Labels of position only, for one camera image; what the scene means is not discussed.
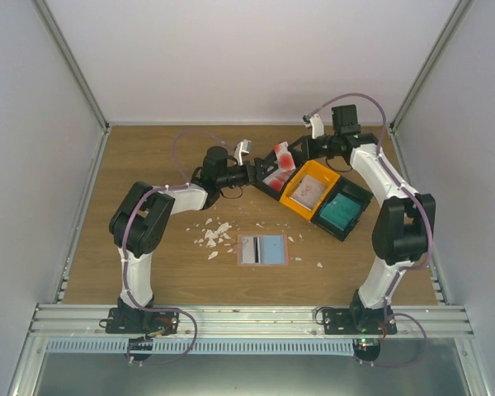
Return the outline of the white red card orange bin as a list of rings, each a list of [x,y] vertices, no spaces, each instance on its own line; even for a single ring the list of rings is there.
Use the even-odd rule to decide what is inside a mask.
[[[327,185],[311,175],[302,178],[290,198],[307,210],[313,210],[319,202]]]

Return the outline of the white card red blotches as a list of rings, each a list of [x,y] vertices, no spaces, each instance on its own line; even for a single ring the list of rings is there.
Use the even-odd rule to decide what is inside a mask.
[[[243,265],[257,265],[261,263],[261,244],[257,236],[243,236],[240,239],[240,262]]]

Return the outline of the pink clear card holder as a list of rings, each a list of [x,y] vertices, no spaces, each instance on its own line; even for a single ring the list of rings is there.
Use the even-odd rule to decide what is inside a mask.
[[[243,236],[257,236],[261,244],[261,263],[243,265],[240,262],[241,242]],[[238,242],[233,248],[237,255],[239,266],[286,266],[289,262],[287,238],[284,234],[244,234],[238,236]]]

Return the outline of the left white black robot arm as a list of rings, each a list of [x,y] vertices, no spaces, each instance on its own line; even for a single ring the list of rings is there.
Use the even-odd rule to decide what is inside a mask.
[[[110,315],[113,321],[120,320],[136,333],[153,326],[152,255],[172,215],[206,210],[224,188],[257,184],[276,170],[263,158],[244,162],[244,153],[239,149],[231,156],[226,148],[213,146],[189,182],[151,186],[137,181],[130,188],[109,224],[122,270],[122,290],[116,311]]]

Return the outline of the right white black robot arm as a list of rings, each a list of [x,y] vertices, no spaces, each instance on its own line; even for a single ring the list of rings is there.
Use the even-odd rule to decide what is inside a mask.
[[[408,271],[427,266],[433,247],[436,201],[408,184],[390,163],[382,137],[362,131],[354,105],[332,109],[333,133],[327,135],[318,113],[303,118],[309,137],[298,139],[302,158],[341,157],[369,187],[379,205],[371,241],[375,260],[348,309],[352,330],[367,334],[389,323],[396,287]]]

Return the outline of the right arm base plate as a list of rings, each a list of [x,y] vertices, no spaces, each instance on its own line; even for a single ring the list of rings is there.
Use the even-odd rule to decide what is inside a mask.
[[[351,309],[330,306],[318,307],[313,320],[323,327],[326,335],[395,335],[395,323],[385,318],[382,309]]]

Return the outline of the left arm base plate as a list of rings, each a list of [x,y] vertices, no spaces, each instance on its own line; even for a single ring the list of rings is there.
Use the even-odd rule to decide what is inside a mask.
[[[178,319],[178,313],[146,312],[124,306],[110,309],[99,326],[109,334],[170,335],[177,332]]]

